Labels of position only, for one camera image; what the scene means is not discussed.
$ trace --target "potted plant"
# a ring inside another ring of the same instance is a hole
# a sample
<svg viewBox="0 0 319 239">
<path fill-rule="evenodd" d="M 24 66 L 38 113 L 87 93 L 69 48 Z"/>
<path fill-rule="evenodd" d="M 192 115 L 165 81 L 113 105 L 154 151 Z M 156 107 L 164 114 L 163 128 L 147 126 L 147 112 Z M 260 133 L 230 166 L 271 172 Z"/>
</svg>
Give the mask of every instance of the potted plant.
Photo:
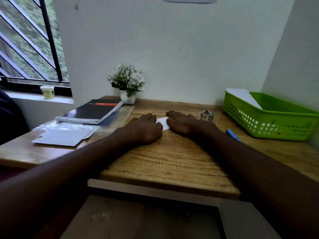
<svg viewBox="0 0 319 239">
<path fill-rule="evenodd" d="M 112 87 L 120 90 L 121 100 L 125 104 L 134 104 L 136 102 L 137 92 L 144 92 L 143 86 L 146 84 L 141 76 L 142 71 L 137 70 L 133 65 L 120 64 L 114 71 L 108 75 L 107 80 Z"/>
</svg>

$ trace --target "hand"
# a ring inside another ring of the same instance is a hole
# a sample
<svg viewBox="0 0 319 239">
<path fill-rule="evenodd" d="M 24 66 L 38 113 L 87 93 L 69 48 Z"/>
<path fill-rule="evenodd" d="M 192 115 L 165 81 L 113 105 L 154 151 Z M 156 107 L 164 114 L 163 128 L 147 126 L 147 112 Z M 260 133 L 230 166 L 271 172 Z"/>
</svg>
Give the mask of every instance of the hand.
<svg viewBox="0 0 319 239">
<path fill-rule="evenodd" d="M 166 112 L 166 116 L 168 116 L 167 124 L 171 130 L 185 137 L 191 134 L 205 134 L 207 132 L 219 131 L 213 122 L 198 120 L 193 115 L 184 115 L 183 113 L 170 110 Z"/>
<path fill-rule="evenodd" d="M 160 138 L 163 126 L 160 122 L 156 124 L 156 116 L 148 113 L 140 118 L 134 117 L 123 129 L 126 134 L 132 136 L 137 145 L 144 145 Z"/>
</svg>

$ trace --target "window sill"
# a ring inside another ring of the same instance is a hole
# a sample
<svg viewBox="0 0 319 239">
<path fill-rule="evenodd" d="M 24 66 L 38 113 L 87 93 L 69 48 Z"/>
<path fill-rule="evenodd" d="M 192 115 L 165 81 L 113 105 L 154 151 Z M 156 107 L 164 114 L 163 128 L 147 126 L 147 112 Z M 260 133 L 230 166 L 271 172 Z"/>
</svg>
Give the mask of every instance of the window sill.
<svg viewBox="0 0 319 239">
<path fill-rule="evenodd" d="M 4 90 L 8 96 L 11 98 L 24 99 L 24 100 L 35 100 L 35 101 L 48 101 L 48 102 L 59 102 L 59 103 L 67 103 L 74 104 L 74 100 L 72 97 L 67 96 L 55 96 L 52 99 L 46 100 L 43 95 L 26 93 L 26 92 L 18 92 L 18 91 L 8 91 Z"/>
</svg>

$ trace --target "plastic container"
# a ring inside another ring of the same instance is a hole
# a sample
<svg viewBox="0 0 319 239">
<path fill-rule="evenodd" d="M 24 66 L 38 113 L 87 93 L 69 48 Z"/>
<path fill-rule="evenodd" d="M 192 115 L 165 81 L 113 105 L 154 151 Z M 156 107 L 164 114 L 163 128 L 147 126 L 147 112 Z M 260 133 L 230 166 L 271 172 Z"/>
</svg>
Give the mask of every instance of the plastic container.
<svg viewBox="0 0 319 239">
<path fill-rule="evenodd" d="M 43 93 L 45 99 L 52 99 L 55 97 L 54 86 L 43 85 L 43 86 L 40 86 L 40 89 L 42 90 L 42 93 Z"/>
<path fill-rule="evenodd" d="M 259 109 L 225 92 L 223 109 L 256 138 L 305 141 L 319 121 L 319 112 L 260 92 L 250 92 Z"/>
</svg>

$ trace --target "notebook spiral binding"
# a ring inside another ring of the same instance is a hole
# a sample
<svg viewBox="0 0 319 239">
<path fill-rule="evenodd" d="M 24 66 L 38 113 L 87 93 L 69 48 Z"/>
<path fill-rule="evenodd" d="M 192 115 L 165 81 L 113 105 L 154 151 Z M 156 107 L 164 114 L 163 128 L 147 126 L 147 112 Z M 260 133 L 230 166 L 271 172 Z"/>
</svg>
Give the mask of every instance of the notebook spiral binding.
<svg viewBox="0 0 319 239">
<path fill-rule="evenodd" d="M 66 117 L 56 117 L 56 121 L 61 121 L 61 122 L 75 122 L 75 123 L 84 123 L 84 124 L 97 124 L 96 119 L 80 119 L 80 118 L 66 118 Z"/>
</svg>

